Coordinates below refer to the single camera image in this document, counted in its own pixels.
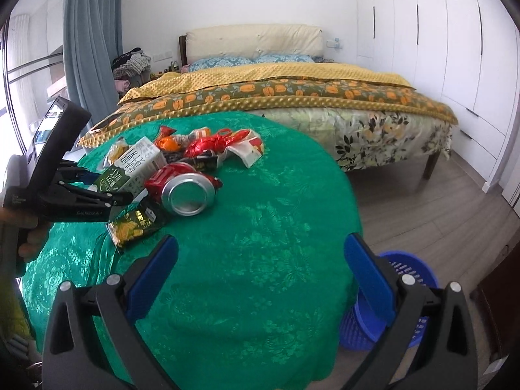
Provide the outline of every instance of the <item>headboard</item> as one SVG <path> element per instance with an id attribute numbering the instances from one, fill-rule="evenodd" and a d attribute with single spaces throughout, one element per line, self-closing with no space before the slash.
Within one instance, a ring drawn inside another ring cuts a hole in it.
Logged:
<path id="1" fill-rule="evenodd" d="M 181 66 L 186 66 L 188 64 L 188 57 L 186 57 L 186 35 L 179 37 L 179 49 Z"/>
<path id="2" fill-rule="evenodd" d="M 179 37 L 183 65 L 208 57 L 308 54 L 323 57 L 321 29 L 308 25 L 231 25 L 202 28 Z"/>

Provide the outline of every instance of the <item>white wardrobe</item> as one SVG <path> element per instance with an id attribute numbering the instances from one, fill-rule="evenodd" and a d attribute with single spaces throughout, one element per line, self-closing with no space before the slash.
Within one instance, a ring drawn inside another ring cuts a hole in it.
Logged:
<path id="1" fill-rule="evenodd" d="M 500 0 L 357 0 L 363 67 L 396 72 L 459 119 L 453 149 L 498 180 L 520 93 L 518 29 Z"/>

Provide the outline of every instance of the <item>hand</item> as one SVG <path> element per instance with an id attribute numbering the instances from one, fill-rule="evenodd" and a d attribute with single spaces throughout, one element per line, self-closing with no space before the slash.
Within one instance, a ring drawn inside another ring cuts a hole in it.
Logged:
<path id="1" fill-rule="evenodd" d="M 18 254 L 26 263 L 38 258 L 49 238 L 49 230 L 53 226 L 49 221 L 38 223 L 38 217 L 33 214 L 7 208 L 0 208 L 0 223 L 7 223 L 21 229 L 32 229 L 27 236 L 27 242 L 18 248 Z"/>

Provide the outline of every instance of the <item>trash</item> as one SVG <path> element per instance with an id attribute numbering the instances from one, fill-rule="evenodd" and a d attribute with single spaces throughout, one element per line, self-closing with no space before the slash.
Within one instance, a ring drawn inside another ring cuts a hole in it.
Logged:
<path id="1" fill-rule="evenodd" d="M 165 126 L 165 125 L 162 124 L 159 127 L 159 133 L 157 134 L 157 136 L 153 140 L 153 143 L 155 145 L 157 145 L 157 142 L 160 141 L 162 138 L 166 138 L 167 136 L 170 136 L 170 135 L 174 134 L 176 131 L 177 130 L 172 129 L 171 127 L 168 127 L 168 126 Z"/>
<path id="2" fill-rule="evenodd" d="M 161 202 L 161 194 L 166 184 L 174 177 L 188 173 L 198 174 L 205 177 L 207 180 L 209 180 L 215 190 L 222 187 L 222 182 L 218 178 L 197 172 L 193 166 L 187 164 L 186 162 L 175 162 L 174 164 L 168 164 L 167 166 L 161 168 L 145 182 L 145 187 L 151 198 L 153 198 L 156 202 Z"/>
<path id="3" fill-rule="evenodd" d="M 89 189 L 126 191 L 136 197 L 144 190 L 145 180 L 165 165 L 161 151 L 145 136 L 106 169 Z"/>
<path id="4" fill-rule="evenodd" d="M 187 148 L 191 142 L 197 139 L 206 138 L 210 134 L 211 130 L 208 127 L 202 127 L 200 129 L 192 130 L 188 135 L 169 134 L 161 138 L 158 137 L 155 139 L 154 143 L 163 151 L 177 152 L 181 149 Z"/>
<path id="5" fill-rule="evenodd" d="M 186 148 L 184 155 L 189 158 L 195 158 L 208 149 L 217 154 L 223 153 L 229 145 L 245 139 L 249 132 L 249 129 L 242 129 L 237 132 L 232 132 L 230 129 L 221 129 L 212 136 L 193 141 Z"/>
<path id="6" fill-rule="evenodd" d="M 183 158 L 178 161 L 189 164 L 198 172 L 214 172 L 218 168 L 218 156 L 211 150 L 204 151 L 195 158 Z"/>
<path id="7" fill-rule="evenodd" d="M 126 143 L 125 138 L 121 136 L 108 150 L 105 160 L 103 161 L 103 168 L 110 167 L 114 164 L 115 160 L 128 151 L 129 148 L 130 146 Z"/>
<path id="8" fill-rule="evenodd" d="M 250 130 L 249 135 L 240 142 L 229 145 L 218 157 L 220 166 L 231 154 L 235 154 L 243 161 L 247 168 L 250 168 L 264 154 L 265 146 L 262 138 L 254 130 Z"/>
<path id="9" fill-rule="evenodd" d="M 161 192 L 163 207 L 173 214 L 193 216 L 213 204 L 216 187 L 201 173 L 185 173 L 169 180 Z"/>
<path id="10" fill-rule="evenodd" d="M 144 198 L 135 209 L 107 223 L 107 230 L 112 242 L 121 252 L 130 242 L 161 229 L 167 219 L 168 214 L 149 197 Z"/>

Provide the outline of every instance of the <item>white wall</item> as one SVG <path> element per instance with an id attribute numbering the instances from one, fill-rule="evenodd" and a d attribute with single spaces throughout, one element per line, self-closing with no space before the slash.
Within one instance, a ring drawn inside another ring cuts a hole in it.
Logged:
<path id="1" fill-rule="evenodd" d="M 123 0 L 123 48 L 140 46 L 146 54 L 171 50 L 180 64 L 178 38 L 195 28 L 250 24 L 301 23 L 320 26 L 324 40 L 339 38 L 342 49 L 325 57 L 355 63 L 356 0 Z M 164 69 L 172 60 L 157 62 Z"/>

